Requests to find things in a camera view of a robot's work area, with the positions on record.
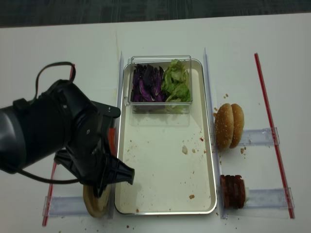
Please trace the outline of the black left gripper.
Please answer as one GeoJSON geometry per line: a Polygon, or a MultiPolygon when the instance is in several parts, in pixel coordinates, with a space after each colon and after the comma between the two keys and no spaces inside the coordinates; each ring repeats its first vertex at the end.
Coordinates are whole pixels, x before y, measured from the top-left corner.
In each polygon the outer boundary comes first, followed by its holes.
{"type": "Polygon", "coordinates": [[[93,186],[96,198],[109,184],[134,182],[135,170],[112,156],[108,133],[121,115],[118,107],[91,101],[69,80],[58,80],[46,91],[57,100],[69,117],[69,141],[55,155],[82,184],[93,186]]]}

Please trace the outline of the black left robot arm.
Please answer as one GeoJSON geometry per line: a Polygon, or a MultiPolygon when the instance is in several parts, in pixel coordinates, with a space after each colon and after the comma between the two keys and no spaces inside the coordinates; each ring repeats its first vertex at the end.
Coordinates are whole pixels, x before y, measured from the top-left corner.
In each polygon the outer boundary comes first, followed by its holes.
{"type": "Polygon", "coordinates": [[[91,101],[71,81],[58,80],[36,100],[19,99],[0,111],[0,168],[25,168],[54,154],[76,182],[99,197],[109,184],[132,184],[135,171],[112,155],[108,133],[119,108],[91,101]]]}

